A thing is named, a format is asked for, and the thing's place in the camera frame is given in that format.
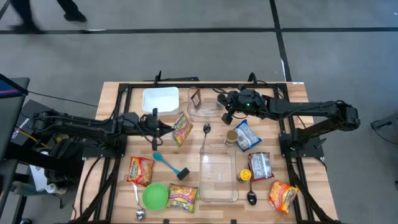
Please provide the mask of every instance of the computer monitor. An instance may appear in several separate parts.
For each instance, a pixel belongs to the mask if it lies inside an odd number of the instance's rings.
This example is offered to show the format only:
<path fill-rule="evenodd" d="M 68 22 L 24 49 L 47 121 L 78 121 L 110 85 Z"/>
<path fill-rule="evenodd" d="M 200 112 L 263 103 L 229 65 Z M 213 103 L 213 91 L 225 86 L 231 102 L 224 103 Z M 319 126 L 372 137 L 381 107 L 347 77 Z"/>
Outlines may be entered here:
<path fill-rule="evenodd" d="M 0 99 L 16 96 L 26 96 L 28 91 L 0 74 Z"/>

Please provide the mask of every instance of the metal spoon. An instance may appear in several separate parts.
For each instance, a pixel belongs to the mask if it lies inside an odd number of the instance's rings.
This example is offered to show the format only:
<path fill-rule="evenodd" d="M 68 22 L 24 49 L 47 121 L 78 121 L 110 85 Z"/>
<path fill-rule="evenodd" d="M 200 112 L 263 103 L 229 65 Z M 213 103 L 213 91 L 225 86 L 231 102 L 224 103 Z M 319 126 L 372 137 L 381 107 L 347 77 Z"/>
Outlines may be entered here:
<path fill-rule="evenodd" d="M 203 143 L 201 144 L 201 148 L 200 148 L 200 153 L 203 153 L 203 151 L 205 150 L 205 141 L 206 141 L 206 135 L 207 133 L 209 133 L 211 130 L 211 126 L 209 123 L 206 123 L 203 126 L 203 132 L 205 133 L 205 138 L 203 139 Z"/>
<path fill-rule="evenodd" d="M 136 193 L 136 200 L 137 200 L 137 205 L 138 205 L 137 211 L 136 211 L 137 219 L 142 221 L 142 220 L 145 219 L 145 210 L 139 204 L 138 193 L 137 193 L 137 185 L 132 184 L 132 187 L 134 188 L 134 192 Z"/>
<path fill-rule="evenodd" d="M 257 203 L 257 195 L 251 190 L 251 179 L 250 179 L 250 191 L 248 192 L 249 204 L 255 205 Z"/>

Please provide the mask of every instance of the black pants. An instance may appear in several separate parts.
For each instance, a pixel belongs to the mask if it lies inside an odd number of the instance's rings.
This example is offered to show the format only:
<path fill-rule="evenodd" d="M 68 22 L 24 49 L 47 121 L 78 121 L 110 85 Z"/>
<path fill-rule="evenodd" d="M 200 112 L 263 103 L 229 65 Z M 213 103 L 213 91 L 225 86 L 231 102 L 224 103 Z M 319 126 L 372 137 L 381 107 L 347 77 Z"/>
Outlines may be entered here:
<path fill-rule="evenodd" d="M 79 11 L 79 8 L 72 0 L 57 0 L 57 2 L 65 11 L 65 14 L 73 15 Z M 30 0 L 11 0 L 11 5 L 21 17 L 23 23 L 34 24 L 32 11 L 30 10 Z"/>

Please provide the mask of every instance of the wooden table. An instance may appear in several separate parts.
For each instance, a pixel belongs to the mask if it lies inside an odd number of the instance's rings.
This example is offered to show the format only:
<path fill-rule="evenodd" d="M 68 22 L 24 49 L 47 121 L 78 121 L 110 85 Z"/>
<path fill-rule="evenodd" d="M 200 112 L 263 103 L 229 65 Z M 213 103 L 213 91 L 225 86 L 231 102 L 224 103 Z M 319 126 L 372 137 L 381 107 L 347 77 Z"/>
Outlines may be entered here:
<path fill-rule="evenodd" d="M 110 116 L 116 95 L 118 82 L 106 82 L 103 86 L 96 119 L 106 119 Z M 307 92 L 303 83 L 287 83 L 289 98 L 291 102 L 307 102 Z M 132 92 L 130 112 L 136 112 L 142 115 L 142 92 L 144 89 L 135 88 Z M 180 93 L 180 111 L 187 114 L 187 88 L 179 89 Z M 273 96 L 271 89 L 258 88 L 260 94 Z M 217 96 L 211 89 L 201 89 L 202 98 L 213 98 Z M 176 116 L 161 116 L 160 119 L 172 125 Z M 252 184 L 253 191 L 257 194 L 257 204 L 251 206 L 246 195 L 249 191 L 249 183 L 238 183 L 239 199 L 233 203 L 208 203 L 197 197 L 195 202 L 195 212 L 190 213 L 178 208 L 165 208 L 161 211 L 150 211 L 146 209 L 145 223 L 162 223 L 163 219 L 169 219 L 171 223 L 230 223 L 232 219 L 236 219 L 238 223 L 295 223 L 295 215 L 293 208 L 290 214 L 275 211 L 268 202 L 269 190 L 274 180 L 281 180 L 289 183 L 285 159 L 280 154 L 278 134 L 280 133 L 279 123 L 270 119 L 261 120 L 249 116 L 248 123 L 251 129 L 262 138 L 262 142 L 256 147 L 243 153 L 236 153 L 236 169 L 242 169 L 248 163 L 248 154 L 251 152 L 269 152 L 271 154 L 272 171 L 275 175 L 273 179 L 262 180 Z M 306 126 L 313 124 L 312 117 L 302 116 Z M 294 118 L 296 127 L 302 128 L 297 117 Z M 241 120 L 234 119 L 230 126 L 225 125 L 221 118 L 211 122 L 211 133 L 208 134 L 206 145 L 216 144 L 223 140 L 224 134 L 233 129 Z M 193 129 L 185 141 L 183 146 L 178 149 L 173 142 L 171 135 L 167 134 L 162 139 L 164 144 L 158 147 L 158 151 L 163 154 L 166 161 L 169 161 L 177 169 L 187 167 L 190 174 L 183 180 L 179 181 L 176 175 L 163 163 L 155 162 L 152 175 L 152 182 L 160 182 L 169 186 L 169 183 L 189 185 L 192 187 L 199 186 L 200 180 L 200 155 L 199 150 L 203 141 L 203 125 L 204 121 L 193 119 Z M 114 201 L 112 223 L 137 223 L 136 208 L 137 203 L 131 183 L 126 182 L 129 170 L 131 156 L 142 156 L 152 159 L 151 145 L 140 136 L 129 136 L 126 155 L 121 159 L 121 165 L 118 176 L 118 185 Z M 75 207 L 79 211 L 80 194 L 83 181 L 87 175 L 88 169 L 91 167 L 95 159 L 89 159 L 85 162 L 81 181 L 76 196 Z M 83 197 L 83 210 L 90 204 L 94 196 L 98 192 L 100 184 L 101 172 L 103 170 L 104 159 L 101 159 L 91 175 L 85 188 Z M 305 173 L 307 176 L 308 188 L 312 196 L 318 202 L 319 206 L 331 218 L 337 219 L 335 205 L 328 182 L 328 177 L 324 166 L 319 161 L 312 158 L 303 158 Z M 139 196 L 142 196 L 144 187 L 138 187 Z M 302 195 L 299 194 L 300 207 L 303 219 L 307 218 L 305 214 L 305 206 Z M 106 206 L 108 201 L 108 193 L 104 196 L 101 219 L 104 219 Z"/>

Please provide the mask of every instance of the black metal frame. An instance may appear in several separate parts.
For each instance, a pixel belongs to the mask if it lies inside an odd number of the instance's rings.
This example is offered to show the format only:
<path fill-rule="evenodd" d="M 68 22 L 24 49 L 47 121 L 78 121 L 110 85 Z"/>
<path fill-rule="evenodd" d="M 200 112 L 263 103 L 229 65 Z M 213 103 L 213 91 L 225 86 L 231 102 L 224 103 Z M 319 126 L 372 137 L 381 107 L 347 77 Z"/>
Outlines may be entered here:
<path fill-rule="evenodd" d="M 119 85 L 119 90 L 118 90 L 118 97 L 116 99 L 116 114 L 119 113 L 119 109 L 120 109 L 120 103 L 121 103 L 121 98 L 122 98 L 122 94 L 124 91 L 127 92 L 126 94 L 126 103 L 124 105 L 124 113 L 128 112 L 128 108 L 130 105 L 130 101 L 131 101 L 131 96 L 132 96 L 132 89 L 133 88 L 160 88 L 160 87 L 170 87 L 170 86 L 175 86 L 177 88 L 190 88 L 190 87 L 198 87 L 198 88 L 211 88 L 211 87 L 219 87 L 219 88 L 237 88 L 238 87 L 238 83 L 178 83 L 178 82 L 173 82 L 173 83 L 159 83 L 161 81 L 160 79 L 161 76 L 161 72 L 155 77 L 155 80 L 153 83 L 136 83 L 136 84 L 120 84 Z M 279 98 L 279 90 L 282 91 L 283 93 L 283 97 L 286 100 L 289 100 L 289 94 L 287 91 L 287 85 L 286 83 L 258 83 L 256 76 L 255 75 L 250 75 L 249 76 L 249 82 L 252 82 L 252 84 L 245 84 L 245 86 L 247 88 L 271 88 L 273 89 L 274 92 L 274 97 Z M 295 128 L 294 125 L 294 121 L 292 116 L 289 116 L 288 118 L 288 122 L 289 122 L 289 128 L 290 131 L 293 130 Z M 286 129 L 285 129 L 285 123 L 284 120 L 279 121 L 279 126 L 280 126 L 280 133 L 281 134 L 285 134 L 286 133 Z M 102 190 L 103 192 L 105 192 L 107 190 L 107 188 L 104 189 L 104 186 L 110 186 L 111 185 L 111 191 L 109 194 L 109 199 L 108 199 L 108 207 L 106 209 L 106 221 L 111 220 L 112 217 L 112 211 L 113 211 L 113 204 L 114 204 L 114 198 L 116 196 L 116 184 L 117 184 L 117 176 L 118 176 L 118 172 L 119 172 L 119 165 L 120 165 L 120 158 L 119 159 L 115 159 L 114 161 L 114 167 L 113 167 L 113 171 L 111 173 L 111 175 L 107 177 L 107 173 L 109 170 L 109 162 L 110 159 L 106 158 L 105 159 L 105 163 L 103 166 L 103 171 L 102 171 L 102 176 L 101 176 L 101 182 L 100 182 L 100 187 L 99 189 Z M 293 170 L 292 167 L 292 157 L 291 156 L 285 156 L 285 160 L 288 166 L 287 172 L 289 173 L 289 182 L 290 185 L 296 185 L 295 184 L 295 180 L 294 178 L 297 176 L 297 174 L 295 173 L 295 171 Z M 297 168 L 298 168 L 298 176 L 300 179 L 300 185 L 305 189 L 305 191 L 303 192 L 304 194 L 306 194 L 305 196 L 309 195 L 308 192 L 308 186 L 307 186 L 307 180 L 305 177 L 305 171 L 304 171 L 304 164 L 303 161 L 301 159 L 301 157 L 296 157 L 296 163 L 297 163 Z M 315 218 L 313 215 L 313 209 L 315 211 L 322 211 L 316 204 L 316 202 L 314 201 L 314 199 L 309 195 L 310 200 L 307 201 L 306 199 L 305 201 L 305 208 L 307 211 L 307 217 L 308 220 L 303 220 L 302 219 L 302 214 L 300 211 L 300 204 L 299 204 L 299 199 L 296 198 L 294 200 L 294 211 L 295 211 L 295 216 L 296 216 L 296 221 L 297 223 L 314 223 Z M 94 221 L 99 221 L 100 219 L 100 212 L 101 212 L 101 202 L 98 204 L 98 206 L 95 208 L 95 214 L 94 214 Z"/>

